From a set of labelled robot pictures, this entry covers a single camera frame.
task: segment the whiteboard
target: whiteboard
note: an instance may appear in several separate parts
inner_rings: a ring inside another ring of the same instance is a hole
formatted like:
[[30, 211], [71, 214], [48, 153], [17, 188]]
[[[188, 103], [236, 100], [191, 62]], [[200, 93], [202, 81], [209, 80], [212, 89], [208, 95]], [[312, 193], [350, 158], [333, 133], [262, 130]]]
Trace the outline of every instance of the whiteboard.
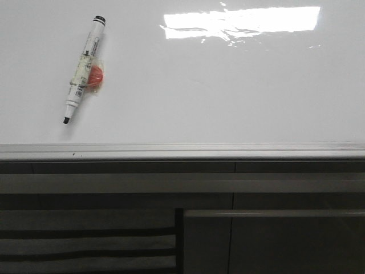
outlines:
[[[234, 150], [365, 143], [361, 0], [0, 0], [0, 6], [2, 151], [19, 144]], [[107, 21], [98, 52], [104, 83], [65, 125], [69, 82], [96, 15]]]

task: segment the whiteboard marker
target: whiteboard marker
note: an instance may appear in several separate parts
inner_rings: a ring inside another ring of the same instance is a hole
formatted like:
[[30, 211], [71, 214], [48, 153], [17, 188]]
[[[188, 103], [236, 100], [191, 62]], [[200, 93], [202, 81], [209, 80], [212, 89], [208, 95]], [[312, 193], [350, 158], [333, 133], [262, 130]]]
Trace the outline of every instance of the whiteboard marker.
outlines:
[[81, 54], [78, 68], [70, 82], [70, 91], [66, 100], [66, 113], [63, 123], [67, 124], [70, 121], [74, 111], [79, 106], [84, 89], [86, 87], [92, 61], [95, 57], [99, 41], [105, 27], [105, 19], [101, 16], [96, 16], [92, 21], [92, 29], [87, 37], [85, 48]]

